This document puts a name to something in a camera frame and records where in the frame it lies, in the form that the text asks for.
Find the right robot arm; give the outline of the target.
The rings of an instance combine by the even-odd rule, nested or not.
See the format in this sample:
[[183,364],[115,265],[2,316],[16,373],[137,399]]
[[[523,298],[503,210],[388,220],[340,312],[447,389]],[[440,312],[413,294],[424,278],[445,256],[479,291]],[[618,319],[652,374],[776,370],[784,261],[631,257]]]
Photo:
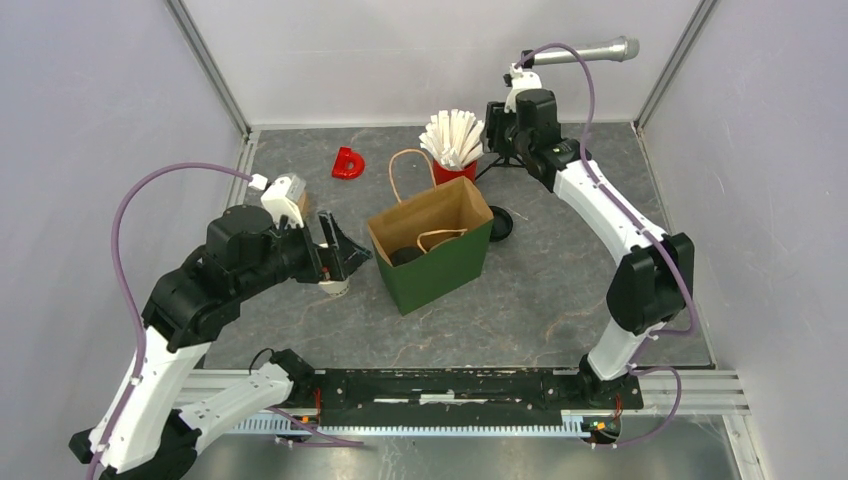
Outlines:
[[580,400],[602,408],[624,387],[646,340],[664,334],[683,310],[691,315],[684,332],[696,330],[694,243],[649,221],[601,173],[584,140],[564,136],[552,91],[531,88],[488,103],[482,137],[489,151],[517,159],[571,206],[618,263],[606,294],[611,319],[577,374]]

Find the green paper bag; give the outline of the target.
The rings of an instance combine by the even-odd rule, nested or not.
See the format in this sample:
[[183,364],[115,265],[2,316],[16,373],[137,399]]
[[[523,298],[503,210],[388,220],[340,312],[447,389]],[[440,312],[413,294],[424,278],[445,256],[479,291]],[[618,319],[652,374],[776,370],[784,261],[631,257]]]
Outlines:
[[[427,157],[419,149],[408,148],[390,158],[388,175],[395,204],[366,222],[383,283],[402,315],[478,278],[493,224],[493,214],[477,186],[465,177],[436,185],[429,158],[425,162],[431,186],[403,200],[393,166],[400,156],[411,153]],[[418,246],[426,254],[393,267],[389,255],[404,246]]]

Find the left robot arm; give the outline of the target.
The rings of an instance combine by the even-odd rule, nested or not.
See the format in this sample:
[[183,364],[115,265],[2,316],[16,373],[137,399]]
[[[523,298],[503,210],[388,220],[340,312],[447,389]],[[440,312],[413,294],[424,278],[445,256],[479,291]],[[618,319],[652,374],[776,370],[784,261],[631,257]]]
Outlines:
[[319,215],[325,242],[259,206],[239,205],[212,221],[206,241],[161,277],[141,314],[143,345],[102,421],[74,434],[69,446],[99,479],[178,479],[222,434],[284,402],[306,405],[316,394],[314,369],[291,350],[214,396],[176,407],[184,382],[244,302],[288,280],[319,284],[348,279],[371,256],[333,215]]

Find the white paper cup stack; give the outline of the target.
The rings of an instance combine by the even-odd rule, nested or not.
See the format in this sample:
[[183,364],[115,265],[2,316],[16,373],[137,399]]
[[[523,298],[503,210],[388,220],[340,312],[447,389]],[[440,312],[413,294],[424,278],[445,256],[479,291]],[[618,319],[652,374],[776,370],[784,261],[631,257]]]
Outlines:
[[319,283],[321,290],[330,297],[342,297],[349,291],[349,280],[327,280]]

